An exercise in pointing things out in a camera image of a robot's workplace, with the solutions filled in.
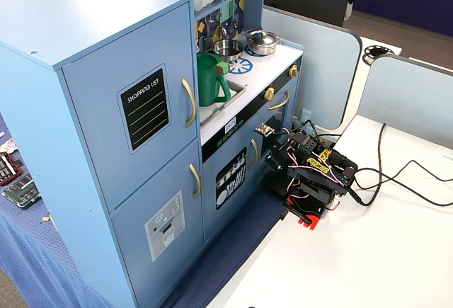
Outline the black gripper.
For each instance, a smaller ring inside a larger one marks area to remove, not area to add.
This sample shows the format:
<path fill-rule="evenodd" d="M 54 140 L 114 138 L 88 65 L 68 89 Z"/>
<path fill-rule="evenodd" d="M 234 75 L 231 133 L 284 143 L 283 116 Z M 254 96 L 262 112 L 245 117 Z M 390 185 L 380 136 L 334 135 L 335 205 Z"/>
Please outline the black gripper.
<path fill-rule="evenodd" d="M 278 172 L 286 171 L 288 166 L 294 166 L 294 161 L 289 156 L 287 149 L 292 147 L 290 138 L 265 137 L 263 151 L 265 152 L 266 169 L 270 170 L 264 175 L 264 189 L 273 195 L 280 195 L 285 199 L 291 177 Z"/>

